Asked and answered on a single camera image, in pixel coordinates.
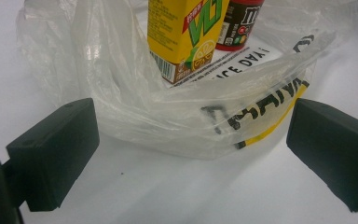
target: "black rubber block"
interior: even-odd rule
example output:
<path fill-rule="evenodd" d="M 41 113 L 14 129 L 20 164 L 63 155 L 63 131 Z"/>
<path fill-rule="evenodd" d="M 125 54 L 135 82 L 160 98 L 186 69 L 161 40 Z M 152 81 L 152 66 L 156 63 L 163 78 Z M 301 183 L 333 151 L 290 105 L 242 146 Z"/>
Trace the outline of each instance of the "black rubber block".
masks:
<path fill-rule="evenodd" d="M 298 99 L 286 142 L 352 212 L 358 212 L 358 119 L 330 105 Z"/>
<path fill-rule="evenodd" d="M 62 204 L 99 145 L 92 99 L 64 105 L 7 146 L 31 211 Z"/>

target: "dark red can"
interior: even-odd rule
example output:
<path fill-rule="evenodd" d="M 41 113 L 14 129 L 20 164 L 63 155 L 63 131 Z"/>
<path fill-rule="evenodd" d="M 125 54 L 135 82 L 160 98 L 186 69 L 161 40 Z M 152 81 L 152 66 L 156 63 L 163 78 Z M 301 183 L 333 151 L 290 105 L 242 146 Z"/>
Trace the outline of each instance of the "dark red can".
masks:
<path fill-rule="evenodd" d="M 230 0 L 216 48 L 242 49 L 252 32 L 264 0 Z"/>

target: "can lid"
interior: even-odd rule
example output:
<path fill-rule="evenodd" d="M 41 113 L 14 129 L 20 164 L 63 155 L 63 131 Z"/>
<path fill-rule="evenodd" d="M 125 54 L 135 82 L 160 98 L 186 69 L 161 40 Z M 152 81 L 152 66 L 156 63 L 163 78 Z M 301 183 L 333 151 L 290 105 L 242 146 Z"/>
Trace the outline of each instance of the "can lid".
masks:
<path fill-rule="evenodd" d="M 216 49 L 220 49 L 220 50 L 224 50 L 224 51 L 235 51 L 235 50 L 239 50 L 242 49 L 245 45 L 239 45 L 239 46 L 226 46 L 226 45 L 221 45 L 221 44 L 216 44 Z"/>

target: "lemon image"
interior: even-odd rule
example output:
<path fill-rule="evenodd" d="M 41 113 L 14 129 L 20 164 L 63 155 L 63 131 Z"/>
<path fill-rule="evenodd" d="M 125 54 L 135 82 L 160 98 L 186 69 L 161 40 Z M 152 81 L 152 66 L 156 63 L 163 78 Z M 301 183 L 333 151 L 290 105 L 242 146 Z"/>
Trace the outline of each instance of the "lemon image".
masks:
<path fill-rule="evenodd" d="M 192 70 L 196 70 L 209 62 L 212 59 L 213 50 L 214 41 L 205 41 L 194 54 L 193 63 L 191 64 Z"/>

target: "yellow stripe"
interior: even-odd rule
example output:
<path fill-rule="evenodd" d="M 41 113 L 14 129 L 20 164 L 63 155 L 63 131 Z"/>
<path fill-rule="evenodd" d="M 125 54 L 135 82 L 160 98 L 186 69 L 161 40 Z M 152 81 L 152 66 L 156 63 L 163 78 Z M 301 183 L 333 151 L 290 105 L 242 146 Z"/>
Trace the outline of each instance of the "yellow stripe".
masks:
<path fill-rule="evenodd" d="M 296 100 L 304 93 L 304 91 L 306 89 L 307 89 L 307 87 L 305 85 L 301 85 L 300 88 L 298 89 L 298 92 L 296 93 L 296 96 L 293 99 L 292 103 L 289 105 L 289 107 L 284 112 L 284 114 L 281 116 L 281 118 L 278 120 L 278 122 L 276 122 L 274 125 L 269 127 L 267 130 L 265 130 L 263 133 L 259 134 L 258 136 L 255 136 L 255 137 L 245 140 L 246 146 L 249 146 L 255 142 L 258 142 L 258 141 L 262 140 L 263 138 L 267 137 L 267 135 L 269 135 L 270 133 L 272 133 L 275 130 L 275 128 L 278 127 L 278 125 L 283 121 L 283 119 L 286 117 L 287 113 L 289 113 L 289 111 L 295 105 Z"/>

